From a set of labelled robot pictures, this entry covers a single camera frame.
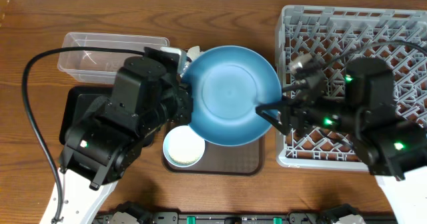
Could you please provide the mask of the dark blue plate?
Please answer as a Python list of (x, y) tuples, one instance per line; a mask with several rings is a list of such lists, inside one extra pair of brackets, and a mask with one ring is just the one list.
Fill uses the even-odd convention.
[(235, 45), (212, 48), (191, 62), (181, 81), (192, 88), (189, 126), (206, 141), (245, 145), (272, 128), (256, 107), (280, 101), (282, 86), (259, 53)]

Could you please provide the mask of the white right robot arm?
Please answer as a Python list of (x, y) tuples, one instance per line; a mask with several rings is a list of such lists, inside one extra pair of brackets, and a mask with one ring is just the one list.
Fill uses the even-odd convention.
[(256, 113), (280, 133), (305, 135), (312, 127), (348, 134), (351, 148), (375, 176), (398, 223), (426, 222), (426, 129), (396, 114), (394, 75), (378, 58), (349, 62), (344, 100), (324, 95), (326, 80), (314, 61), (291, 65), (296, 96), (259, 105)]

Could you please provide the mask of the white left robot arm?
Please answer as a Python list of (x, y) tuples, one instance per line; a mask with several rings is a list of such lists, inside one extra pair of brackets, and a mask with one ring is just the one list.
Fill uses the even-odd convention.
[(90, 223), (125, 170), (169, 121), (188, 124), (193, 101), (177, 76), (185, 55), (129, 57), (109, 96), (98, 93), (83, 115), (69, 122), (59, 156), (59, 183), (42, 217), (60, 207), (53, 223)]

